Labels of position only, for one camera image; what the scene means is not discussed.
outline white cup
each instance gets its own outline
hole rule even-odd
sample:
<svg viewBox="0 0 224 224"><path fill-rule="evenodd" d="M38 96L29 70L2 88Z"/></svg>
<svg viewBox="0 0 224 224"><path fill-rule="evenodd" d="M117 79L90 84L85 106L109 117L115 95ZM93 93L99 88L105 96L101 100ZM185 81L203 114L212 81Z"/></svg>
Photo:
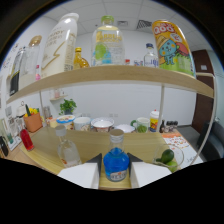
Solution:
<svg viewBox="0 0 224 224"><path fill-rule="evenodd" d="M89 117L78 117L74 121L75 130L89 131L91 119Z"/></svg>

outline blue bottle cap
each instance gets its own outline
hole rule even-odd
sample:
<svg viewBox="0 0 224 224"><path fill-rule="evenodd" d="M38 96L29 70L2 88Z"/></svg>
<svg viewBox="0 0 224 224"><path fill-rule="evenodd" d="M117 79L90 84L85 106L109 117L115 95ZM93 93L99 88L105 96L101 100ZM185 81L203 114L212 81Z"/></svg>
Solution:
<svg viewBox="0 0 224 224"><path fill-rule="evenodd" d="M152 47L153 48L153 44L150 44L150 43L146 44L146 48L148 48L148 47Z"/></svg>

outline floor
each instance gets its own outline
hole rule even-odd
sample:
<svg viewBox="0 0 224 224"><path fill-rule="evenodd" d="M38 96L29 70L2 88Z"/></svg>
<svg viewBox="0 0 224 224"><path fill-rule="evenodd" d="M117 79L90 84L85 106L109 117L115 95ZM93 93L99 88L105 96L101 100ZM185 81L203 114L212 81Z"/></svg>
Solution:
<svg viewBox="0 0 224 224"><path fill-rule="evenodd" d="M198 152L197 141L198 141L200 134L191 126L178 127L177 130L191 144L191 146L194 148L194 150L197 153ZM204 158L202 153L200 153L200 157L203 160L203 162L206 162L206 159Z"/></svg>

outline desk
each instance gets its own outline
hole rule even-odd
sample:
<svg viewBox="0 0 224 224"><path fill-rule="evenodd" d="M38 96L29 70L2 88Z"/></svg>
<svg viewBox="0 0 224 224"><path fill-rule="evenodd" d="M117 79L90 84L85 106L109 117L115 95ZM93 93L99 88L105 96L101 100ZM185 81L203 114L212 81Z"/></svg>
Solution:
<svg viewBox="0 0 224 224"><path fill-rule="evenodd" d="M67 130L66 138L76 144L83 163L97 156L99 153L102 153L102 157L104 157L108 152L110 143L109 133ZM40 167L55 175L64 169L64 166L57 155L59 139L55 134L54 128L42 128L32 136L32 141L35 148L31 152L28 152L24 146L21 147L21 150L25 155L35 161ZM125 152L129 152L147 163L152 163L157 145L164 143L165 141L160 133L124 134ZM106 178L102 162L99 189L131 189L129 174L121 182L111 182Z"/></svg>

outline small potted plant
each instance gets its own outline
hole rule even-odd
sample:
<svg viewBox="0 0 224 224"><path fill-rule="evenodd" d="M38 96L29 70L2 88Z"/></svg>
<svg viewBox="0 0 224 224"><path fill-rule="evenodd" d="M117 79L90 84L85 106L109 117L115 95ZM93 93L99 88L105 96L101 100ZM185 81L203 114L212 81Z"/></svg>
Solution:
<svg viewBox="0 0 224 224"><path fill-rule="evenodd" d="M59 113L59 115L72 114L74 109L77 107L76 103L73 101L73 99L70 100L64 99L64 101L65 102L63 104L60 104L61 113Z"/></svg>

